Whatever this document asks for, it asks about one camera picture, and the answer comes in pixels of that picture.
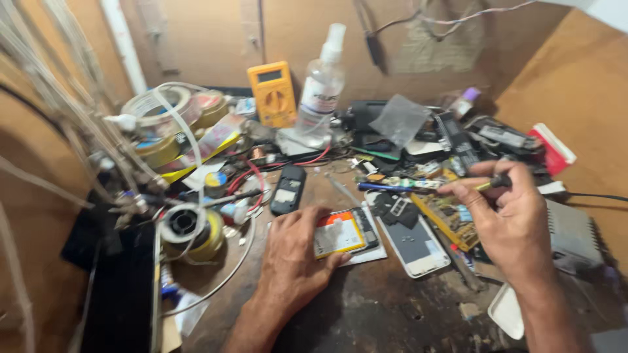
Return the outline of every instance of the cardboard wall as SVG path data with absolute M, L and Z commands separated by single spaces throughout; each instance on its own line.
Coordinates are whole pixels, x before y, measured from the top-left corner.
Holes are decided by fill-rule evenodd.
M 522 131 L 545 123 L 578 157 L 561 172 L 571 192 L 628 197 L 628 35 L 573 10 L 499 97 L 497 118 Z M 625 202 L 573 197 L 628 275 Z
M 98 56 L 112 91 L 120 100 L 130 99 L 131 89 L 98 0 L 68 0 L 67 3 Z M 22 0 L 21 4 L 69 71 L 84 83 L 42 2 Z M 68 87 L 51 61 L 47 62 L 53 73 Z M 4 54 L 0 55 L 0 81 L 46 110 L 28 78 Z M 85 197 L 91 182 L 68 144 L 29 108 L 3 92 L 0 92 L 0 107 L 0 155 L 29 173 Z M 36 339 L 39 342 L 37 351 L 65 352 L 80 321 L 87 274 L 63 262 L 59 254 L 79 209 L 65 199 L 3 171 L 0 171 L 0 200 L 14 233 L 33 304 Z M 3 249 L 2 254 L 0 312 L 17 313 L 19 316 Z M 22 344 L 19 330 L 0 330 L 0 352 L 23 352 Z
M 409 16 L 421 1 L 364 2 L 375 25 L 381 26 Z M 254 62 L 251 57 L 256 55 L 248 42 L 249 10 L 257 1 L 162 0 L 168 19 L 168 46 L 176 56 L 178 75 L 161 73 L 153 42 L 148 38 L 135 3 L 125 1 L 122 8 L 149 85 L 181 80 L 201 85 L 249 86 L 246 69 L 250 66 L 248 63 Z M 516 0 L 477 2 L 478 9 L 519 3 Z M 392 26 L 379 36 L 389 70 L 389 75 L 383 75 L 371 63 L 352 1 L 268 0 L 261 4 L 266 61 L 286 60 L 296 78 L 293 83 L 299 87 L 308 62 L 320 55 L 329 25 L 334 22 L 347 25 L 343 53 L 347 83 L 341 95 L 341 106 L 346 106 L 351 99 L 388 99 L 395 93 L 423 100 L 470 85 L 478 85 L 497 97 L 569 11 L 565 6 L 537 3 L 470 21 L 461 27 L 460 36 L 451 36 L 437 45 L 442 48 L 451 45 L 451 41 L 465 43 L 466 36 L 481 40 L 484 49 L 469 70 L 447 66 L 426 73 L 396 73 L 402 66 L 400 63 L 425 53 L 419 53 L 423 49 L 416 46 L 416 38 L 408 38 L 423 33 L 416 29 L 416 23 Z M 459 18 L 469 4 L 468 0 L 432 1 L 428 14 L 440 19 Z M 441 57 L 434 58 L 436 62 L 440 60 Z M 415 65 L 415 70 L 420 70 L 420 66 Z

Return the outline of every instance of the purple bottle cap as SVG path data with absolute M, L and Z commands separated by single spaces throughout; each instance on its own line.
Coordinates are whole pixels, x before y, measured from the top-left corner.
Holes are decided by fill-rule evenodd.
M 477 88 L 475 88 L 475 87 L 470 87 L 470 88 L 467 88 L 467 89 L 465 90 L 465 92 L 462 94 L 462 97 L 463 97 L 464 99 L 467 99 L 467 100 L 471 100 L 471 101 L 473 101 L 473 100 L 475 100 L 475 99 L 477 98 L 477 96 L 479 96 L 480 94 L 482 94 L 482 93 L 480 92 L 480 90 L 479 90 L 479 89 L 477 89 Z

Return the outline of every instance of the copper coil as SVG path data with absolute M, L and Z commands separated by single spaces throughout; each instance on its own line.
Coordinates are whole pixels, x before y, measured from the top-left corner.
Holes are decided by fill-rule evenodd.
M 252 160 L 256 160 L 256 159 L 264 158 L 264 157 L 266 157 L 266 153 L 264 153 L 264 150 L 261 147 L 253 147 L 253 149 L 251 150 Z

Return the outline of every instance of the spray bottle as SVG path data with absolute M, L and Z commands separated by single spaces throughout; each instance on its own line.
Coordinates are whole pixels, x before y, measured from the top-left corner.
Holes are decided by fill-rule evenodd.
M 328 143 L 329 122 L 345 86 L 345 70 L 340 65 L 340 57 L 346 30 L 342 23 L 329 26 L 320 58 L 308 65 L 296 130 L 303 143 L 312 148 L 321 148 Z

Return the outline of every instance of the plastic bottle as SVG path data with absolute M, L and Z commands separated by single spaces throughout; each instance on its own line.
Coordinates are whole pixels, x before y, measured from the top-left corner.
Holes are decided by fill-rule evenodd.
M 480 90 L 475 87 L 467 88 L 465 92 L 450 105 L 448 110 L 453 112 L 456 119 L 461 120 L 462 117 L 473 108 L 474 101 L 480 94 Z
M 312 148 L 325 145 L 331 116 L 345 86 L 345 70 L 340 65 L 340 57 L 346 30 L 342 23 L 329 26 L 320 58 L 308 65 L 296 131 L 303 138 L 303 144 Z

